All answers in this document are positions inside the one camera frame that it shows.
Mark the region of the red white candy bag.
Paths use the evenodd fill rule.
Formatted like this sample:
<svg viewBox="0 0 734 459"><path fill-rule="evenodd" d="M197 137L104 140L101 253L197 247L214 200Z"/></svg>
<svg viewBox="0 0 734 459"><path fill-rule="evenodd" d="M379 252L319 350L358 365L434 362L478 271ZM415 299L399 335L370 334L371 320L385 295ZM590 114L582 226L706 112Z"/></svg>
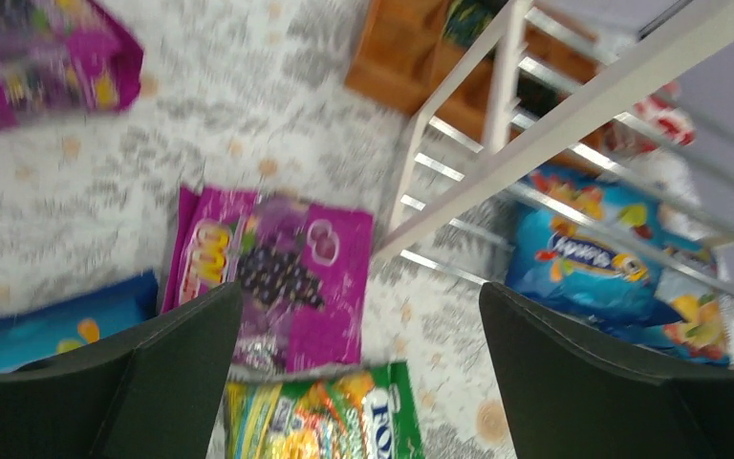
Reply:
<svg viewBox="0 0 734 459"><path fill-rule="evenodd" d="M604 129L607 150L632 155L650 153L660 148L652 138L655 134L674 145L693 143L697 130L690 116L676 104L680 92L680 84L673 80L615 117Z"/></svg>

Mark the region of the purple grape candy bag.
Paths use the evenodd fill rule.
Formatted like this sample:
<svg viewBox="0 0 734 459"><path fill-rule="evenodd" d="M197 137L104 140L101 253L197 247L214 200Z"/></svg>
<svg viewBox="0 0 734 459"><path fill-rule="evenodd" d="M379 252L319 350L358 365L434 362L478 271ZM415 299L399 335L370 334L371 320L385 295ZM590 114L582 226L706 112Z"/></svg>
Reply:
<svg viewBox="0 0 734 459"><path fill-rule="evenodd" d="M162 310L235 283L237 364L269 373L358 364L373 228L368 212L284 193L182 187Z"/></svg>
<svg viewBox="0 0 734 459"><path fill-rule="evenodd" d="M0 130L140 94L144 51L97 1L0 1Z"/></svg>

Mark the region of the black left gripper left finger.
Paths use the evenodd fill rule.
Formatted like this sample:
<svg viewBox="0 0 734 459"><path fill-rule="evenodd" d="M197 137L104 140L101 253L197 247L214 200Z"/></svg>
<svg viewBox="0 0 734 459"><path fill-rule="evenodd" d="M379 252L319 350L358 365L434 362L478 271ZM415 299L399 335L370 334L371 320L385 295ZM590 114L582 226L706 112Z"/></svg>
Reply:
<svg viewBox="0 0 734 459"><path fill-rule="evenodd" d="M227 283L93 344L0 373L0 458L203 458L241 323Z"/></svg>

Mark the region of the orange wooden compartment tray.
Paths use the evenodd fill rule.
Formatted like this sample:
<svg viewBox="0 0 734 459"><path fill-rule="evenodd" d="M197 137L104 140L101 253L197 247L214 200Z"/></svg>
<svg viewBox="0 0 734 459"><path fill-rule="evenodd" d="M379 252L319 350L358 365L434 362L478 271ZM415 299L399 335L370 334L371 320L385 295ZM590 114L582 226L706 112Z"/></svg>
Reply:
<svg viewBox="0 0 734 459"><path fill-rule="evenodd" d="M451 2L372 2L346 86L406 116L417 114L470 48L443 37ZM535 3L523 20L512 106L542 117L569 97L563 83L593 79L603 65L596 41L595 33L565 13ZM490 50L434 113L475 142L486 129L496 55Z"/></svg>

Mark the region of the blue Slendy candy bag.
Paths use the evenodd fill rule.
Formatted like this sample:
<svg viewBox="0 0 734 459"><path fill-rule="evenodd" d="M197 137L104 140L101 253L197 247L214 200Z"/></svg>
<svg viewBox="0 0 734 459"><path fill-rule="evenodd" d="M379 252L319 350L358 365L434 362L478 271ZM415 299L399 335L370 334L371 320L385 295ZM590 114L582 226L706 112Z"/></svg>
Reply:
<svg viewBox="0 0 734 459"><path fill-rule="evenodd" d="M524 178L554 200L654 249L662 245L657 200L627 186L544 165ZM545 208L521 205L505 284L564 314L654 326L681 319L656 297L662 267Z"/></svg>
<svg viewBox="0 0 734 459"><path fill-rule="evenodd" d="M686 361L729 365L731 352L720 307L720 293L652 258L648 258L646 263L657 272L655 299L670 306L680 319L657 325L602 323L600 330Z"/></svg>
<svg viewBox="0 0 734 459"><path fill-rule="evenodd" d="M0 319L0 373L133 328L156 314L159 285L151 272Z"/></svg>

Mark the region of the green patterned cloth in tray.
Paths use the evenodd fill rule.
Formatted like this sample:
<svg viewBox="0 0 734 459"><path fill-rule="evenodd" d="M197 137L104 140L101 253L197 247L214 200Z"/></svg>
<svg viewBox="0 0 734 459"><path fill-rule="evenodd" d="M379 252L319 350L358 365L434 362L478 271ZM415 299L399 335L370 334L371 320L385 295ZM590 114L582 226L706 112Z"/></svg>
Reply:
<svg viewBox="0 0 734 459"><path fill-rule="evenodd" d="M454 45L469 48L507 0L454 0L450 3L443 37Z"/></svg>

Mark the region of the white metal shelf rack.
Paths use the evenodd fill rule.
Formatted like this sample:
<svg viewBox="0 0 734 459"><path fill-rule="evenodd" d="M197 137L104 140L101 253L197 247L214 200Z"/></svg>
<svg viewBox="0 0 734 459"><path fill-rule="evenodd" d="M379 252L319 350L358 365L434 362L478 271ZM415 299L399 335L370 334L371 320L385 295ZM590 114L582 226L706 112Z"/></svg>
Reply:
<svg viewBox="0 0 734 459"><path fill-rule="evenodd" d="M734 297L734 284L678 261L622 230L596 222L522 183L522 178L536 166L559 153L569 152L716 230L721 244L734 242L734 225L660 190L631 169L581 143L583 137L610 121L631 124L645 136L651 136L652 129L630 113L631 105L734 42L734 1L696 1L684 6L656 32L585 85L572 86L557 74L549 74L549 82L567 91L569 97L545 117L528 125L516 139L510 140L507 131L514 115L498 100L505 85L512 81L522 57L507 45L507 39L534 15L529 3L508 3L415 114L399 180L401 188L407 188L410 183L422 133L437 109L489 51L497 51L486 132L474 168L408 220L402 220L399 208L393 208L390 228L376 247L375 258L390 259L405 254L428 233L504 191L526 204L553 211L609 243L637 251L666 268Z"/></svg>

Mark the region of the green Fox's candy bag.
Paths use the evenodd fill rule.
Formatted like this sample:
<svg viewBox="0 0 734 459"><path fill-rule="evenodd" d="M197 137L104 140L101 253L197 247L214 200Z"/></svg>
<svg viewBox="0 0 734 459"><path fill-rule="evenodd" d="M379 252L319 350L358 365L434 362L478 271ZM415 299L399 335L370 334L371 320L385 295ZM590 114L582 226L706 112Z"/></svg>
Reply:
<svg viewBox="0 0 734 459"><path fill-rule="evenodd" d="M422 458L406 362L226 387L230 458Z"/></svg>

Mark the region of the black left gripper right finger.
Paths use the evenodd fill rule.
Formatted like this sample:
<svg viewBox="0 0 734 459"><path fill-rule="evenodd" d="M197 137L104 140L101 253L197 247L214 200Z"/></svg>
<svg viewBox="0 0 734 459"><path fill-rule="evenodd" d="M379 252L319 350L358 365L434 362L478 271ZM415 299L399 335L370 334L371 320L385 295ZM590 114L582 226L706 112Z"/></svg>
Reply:
<svg viewBox="0 0 734 459"><path fill-rule="evenodd" d="M499 283L479 310L520 458L734 458L734 366L641 348Z"/></svg>

